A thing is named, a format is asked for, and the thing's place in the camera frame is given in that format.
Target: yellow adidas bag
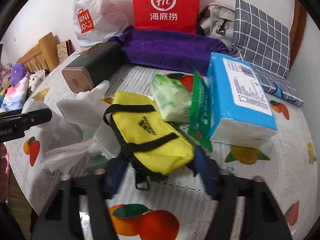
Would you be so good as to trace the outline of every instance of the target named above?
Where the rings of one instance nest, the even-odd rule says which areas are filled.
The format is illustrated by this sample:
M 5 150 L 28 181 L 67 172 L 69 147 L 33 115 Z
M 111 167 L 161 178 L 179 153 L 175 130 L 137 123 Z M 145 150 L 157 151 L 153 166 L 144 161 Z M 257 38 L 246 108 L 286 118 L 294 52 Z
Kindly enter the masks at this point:
M 105 112 L 105 122 L 109 113 L 121 151 L 137 172 L 167 174 L 193 160 L 193 146 L 171 124 L 160 119 L 149 97 L 116 92 L 113 104 Z

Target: wooden headboard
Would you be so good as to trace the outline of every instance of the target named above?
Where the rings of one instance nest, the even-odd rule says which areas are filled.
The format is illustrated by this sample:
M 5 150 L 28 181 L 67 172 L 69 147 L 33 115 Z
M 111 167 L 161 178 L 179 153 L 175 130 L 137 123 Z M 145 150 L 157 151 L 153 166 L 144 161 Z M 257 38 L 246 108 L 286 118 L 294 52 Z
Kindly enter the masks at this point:
M 29 73 L 40 70 L 51 72 L 59 65 L 57 55 L 57 39 L 52 33 L 39 40 L 39 43 L 17 60 L 22 63 Z

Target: blue tissue package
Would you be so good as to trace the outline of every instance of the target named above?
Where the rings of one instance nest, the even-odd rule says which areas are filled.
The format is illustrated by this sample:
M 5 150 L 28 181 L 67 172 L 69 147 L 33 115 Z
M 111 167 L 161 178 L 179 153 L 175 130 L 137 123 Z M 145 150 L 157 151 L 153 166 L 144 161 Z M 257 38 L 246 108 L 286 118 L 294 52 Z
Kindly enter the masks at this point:
M 211 53 L 207 74 L 212 142 L 258 148 L 276 134 L 269 102 L 250 64 Z

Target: gray checkered cloth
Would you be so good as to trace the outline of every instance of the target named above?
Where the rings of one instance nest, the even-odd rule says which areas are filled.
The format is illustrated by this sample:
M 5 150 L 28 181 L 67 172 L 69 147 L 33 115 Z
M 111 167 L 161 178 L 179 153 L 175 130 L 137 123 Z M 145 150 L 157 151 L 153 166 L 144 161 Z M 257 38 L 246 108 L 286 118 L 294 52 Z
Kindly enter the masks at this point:
M 242 0 L 236 0 L 232 56 L 253 65 L 265 92 L 295 106 L 304 101 L 286 80 L 290 65 L 289 29 Z

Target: white speech bubble logo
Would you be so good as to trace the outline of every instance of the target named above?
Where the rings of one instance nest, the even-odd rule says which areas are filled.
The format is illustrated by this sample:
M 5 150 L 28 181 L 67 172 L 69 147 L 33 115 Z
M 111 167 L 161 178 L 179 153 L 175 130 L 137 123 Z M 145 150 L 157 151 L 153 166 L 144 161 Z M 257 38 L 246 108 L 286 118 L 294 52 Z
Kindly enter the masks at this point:
M 162 5 L 164 5 L 165 3 L 167 4 L 167 1 L 166 0 L 158 0 L 156 2 L 158 3 L 158 6 L 155 4 L 154 0 L 151 0 L 151 4 L 152 4 L 153 8 L 155 8 L 158 11 L 168 11 L 176 5 L 176 0 L 173 0 L 172 5 L 170 5 L 169 8 L 163 9 L 163 8 L 160 8 L 159 5 L 161 2 L 162 2 Z

